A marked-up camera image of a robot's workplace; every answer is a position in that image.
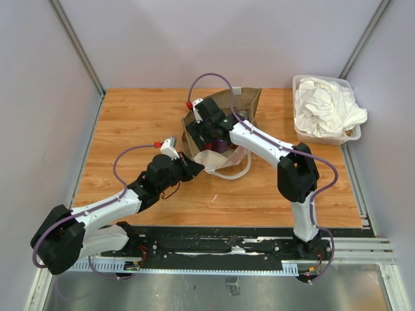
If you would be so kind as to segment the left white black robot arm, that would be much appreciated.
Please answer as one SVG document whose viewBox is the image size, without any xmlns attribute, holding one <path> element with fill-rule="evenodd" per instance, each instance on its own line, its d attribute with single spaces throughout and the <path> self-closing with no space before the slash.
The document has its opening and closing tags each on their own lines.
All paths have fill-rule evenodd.
<svg viewBox="0 0 415 311">
<path fill-rule="evenodd" d="M 77 260 L 102 252 L 134 255 L 139 240 L 126 224 L 117 224 L 116 220 L 152 207 L 169 187 L 191 181 L 203 169 L 183 153 L 176 159 L 159 154 L 121 192 L 83 207 L 57 205 L 30 241 L 33 264 L 59 275 Z"/>
</svg>

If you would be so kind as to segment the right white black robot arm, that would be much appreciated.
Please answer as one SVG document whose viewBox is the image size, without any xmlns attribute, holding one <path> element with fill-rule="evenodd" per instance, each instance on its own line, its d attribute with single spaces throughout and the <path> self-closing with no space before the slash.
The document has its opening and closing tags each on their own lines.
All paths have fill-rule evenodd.
<svg viewBox="0 0 415 311">
<path fill-rule="evenodd" d="M 186 106 L 195 118 L 186 126 L 197 147 L 222 139 L 261 157 L 276 169 L 279 193 L 290 202 L 294 217 L 294 252 L 309 259 L 322 238 L 315 224 L 312 196 L 319 179 L 318 169 L 306 144 L 280 141 L 232 112 L 225 114 L 211 98 L 199 98 Z"/>
</svg>

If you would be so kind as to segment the burlap canvas tote bag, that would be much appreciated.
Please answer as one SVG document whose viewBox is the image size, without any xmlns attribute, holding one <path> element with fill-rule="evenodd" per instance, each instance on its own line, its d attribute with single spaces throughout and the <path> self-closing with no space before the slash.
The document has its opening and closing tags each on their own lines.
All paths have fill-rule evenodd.
<svg viewBox="0 0 415 311">
<path fill-rule="evenodd" d="M 253 125 L 256 125 L 255 115 L 259 98 L 261 96 L 261 88 L 252 87 L 236 87 L 233 89 L 235 95 L 234 109 L 238 111 L 244 110 L 249 113 L 249 119 Z M 236 146 L 228 142 L 228 150 L 223 154 L 219 154 L 213 150 L 213 144 L 205 146 L 197 146 L 193 141 L 190 133 L 186 130 L 186 126 L 195 120 L 193 112 L 189 111 L 182 118 L 182 126 L 184 129 L 182 141 L 184 144 L 185 155 L 189 156 L 193 161 L 204 165 L 205 171 L 209 174 L 216 175 L 223 179 L 237 179 L 244 176 L 250 169 L 251 155 L 247 149 Z M 219 173 L 222 168 L 238 165 L 244 158 L 248 159 L 246 167 L 233 176 L 223 175 Z"/>
</svg>

